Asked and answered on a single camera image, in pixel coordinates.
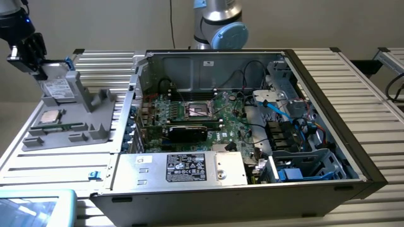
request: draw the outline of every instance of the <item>blue clip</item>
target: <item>blue clip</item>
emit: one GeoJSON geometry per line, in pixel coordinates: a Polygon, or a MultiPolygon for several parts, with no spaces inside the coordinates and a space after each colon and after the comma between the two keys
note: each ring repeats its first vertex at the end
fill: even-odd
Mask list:
{"type": "Polygon", "coordinates": [[[89,181],[92,181],[92,180],[101,180],[101,172],[100,171],[92,171],[88,174],[88,180],[89,181]]]}
{"type": "Polygon", "coordinates": [[[130,106],[130,110],[129,110],[129,112],[130,112],[130,115],[134,115],[136,114],[136,107],[134,106],[130,106]]]}
{"type": "Polygon", "coordinates": [[[281,182],[300,182],[300,181],[324,181],[333,179],[333,172],[328,172],[322,176],[306,176],[302,177],[298,168],[281,169],[277,171],[278,179],[281,182]]]}
{"type": "Polygon", "coordinates": [[[130,135],[124,134],[122,142],[128,142],[130,140],[130,135]]]}
{"type": "Polygon", "coordinates": [[[128,118],[126,126],[132,126],[133,124],[134,124],[134,121],[130,118],[128,118]]]}
{"type": "Polygon", "coordinates": [[[125,127],[125,134],[129,134],[130,132],[133,132],[133,128],[130,128],[130,126],[125,127]]]}
{"type": "Polygon", "coordinates": [[[69,71],[76,70],[74,64],[73,64],[73,61],[70,60],[70,58],[69,58],[69,57],[65,57],[64,61],[65,61],[65,63],[66,63],[68,66],[69,66],[69,71]]]}
{"type": "Polygon", "coordinates": [[[128,153],[128,150],[129,150],[129,145],[126,142],[122,142],[121,143],[121,146],[120,146],[120,153],[121,154],[126,154],[128,153]]]}

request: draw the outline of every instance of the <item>warning label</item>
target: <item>warning label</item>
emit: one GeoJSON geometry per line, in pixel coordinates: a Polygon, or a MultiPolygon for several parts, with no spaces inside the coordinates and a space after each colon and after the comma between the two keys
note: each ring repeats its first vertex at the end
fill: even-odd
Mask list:
{"type": "Polygon", "coordinates": [[[204,154],[166,155],[165,180],[168,182],[205,181],[204,154]]]}
{"type": "Polygon", "coordinates": [[[53,98],[73,98],[73,92],[65,79],[53,79],[44,82],[53,98]]]}

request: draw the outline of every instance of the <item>white wall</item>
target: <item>white wall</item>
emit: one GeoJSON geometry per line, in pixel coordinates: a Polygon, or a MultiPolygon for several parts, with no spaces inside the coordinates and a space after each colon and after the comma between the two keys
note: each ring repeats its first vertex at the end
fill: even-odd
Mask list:
{"type": "Polygon", "coordinates": [[[18,133],[37,103],[0,102],[0,157],[18,133]]]}
{"type": "MultiPolygon", "coordinates": [[[[190,44],[192,0],[173,1],[177,48],[190,44]]],[[[170,48],[168,0],[32,0],[30,19],[42,33],[48,58],[76,48],[170,48]]],[[[248,48],[337,46],[350,58],[370,58],[378,46],[404,46],[402,0],[242,0],[248,48]]],[[[36,101],[29,75],[5,61],[0,42],[0,101],[36,101]]]]}

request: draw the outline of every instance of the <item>blue cable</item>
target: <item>blue cable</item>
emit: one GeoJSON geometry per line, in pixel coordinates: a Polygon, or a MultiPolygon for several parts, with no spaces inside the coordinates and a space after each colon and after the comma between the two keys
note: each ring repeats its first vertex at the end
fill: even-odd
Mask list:
{"type": "Polygon", "coordinates": [[[270,103],[266,103],[266,107],[269,107],[270,109],[273,109],[274,112],[277,112],[280,115],[284,115],[289,119],[289,121],[292,121],[290,120],[290,116],[285,112],[281,112],[280,109],[277,109],[274,107],[274,105],[272,105],[270,103]]]}
{"type": "Polygon", "coordinates": [[[302,139],[304,139],[304,141],[305,141],[305,137],[304,137],[302,131],[300,131],[300,134],[301,134],[301,137],[302,137],[302,139]]]}

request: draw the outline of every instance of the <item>metal rail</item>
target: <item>metal rail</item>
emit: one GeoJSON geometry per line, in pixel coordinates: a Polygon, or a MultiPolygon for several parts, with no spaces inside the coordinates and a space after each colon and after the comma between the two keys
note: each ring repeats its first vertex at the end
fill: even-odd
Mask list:
{"type": "Polygon", "coordinates": [[[381,61],[397,74],[404,73],[404,48],[380,48],[373,59],[381,61]]]}
{"type": "MultiPolygon", "coordinates": [[[[382,93],[374,89],[369,80],[341,53],[332,52],[329,49],[294,49],[294,51],[389,184],[366,199],[345,202],[322,218],[294,218],[197,226],[404,226],[404,124],[401,123],[401,112],[385,100],[382,93]]],[[[76,68],[82,75],[84,85],[90,90],[106,87],[124,98],[129,77],[133,74],[132,65],[129,64],[132,63],[133,54],[134,51],[85,51],[76,64],[76,68]]],[[[117,103],[116,120],[118,119],[120,106],[121,103],[117,103]]],[[[98,182],[88,182],[86,174],[96,170],[94,167],[106,167],[106,160],[102,155],[109,155],[109,151],[100,146],[98,149],[93,150],[93,154],[88,154],[88,152],[84,154],[78,150],[70,149],[69,154],[64,153],[62,156],[57,153],[50,156],[33,153],[32,159],[24,159],[30,158],[30,156],[21,156],[26,152],[12,152],[12,155],[9,155],[12,158],[5,163],[12,168],[6,171],[6,176],[10,176],[9,180],[12,180],[12,174],[14,174],[14,177],[20,176],[16,175],[17,173],[25,174],[26,180],[34,182],[29,185],[32,187],[36,185],[44,186],[44,183],[37,184],[36,180],[41,182],[45,176],[58,176],[61,174],[60,180],[68,180],[69,176],[73,181],[78,178],[82,181],[72,183],[64,181],[45,185],[73,187],[78,190],[93,189],[98,185],[92,185],[92,183],[98,182]],[[41,167],[45,167],[57,159],[70,161],[62,162],[64,164],[58,163],[61,165],[50,168],[49,171],[48,169],[34,169],[40,164],[41,167]]],[[[2,175],[0,177],[2,177],[0,179],[0,183],[2,183],[5,178],[2,175]]],[[[85,197],[81,197],[77,202],[76,226],[113,226],[109,219],[85,197]]]]}

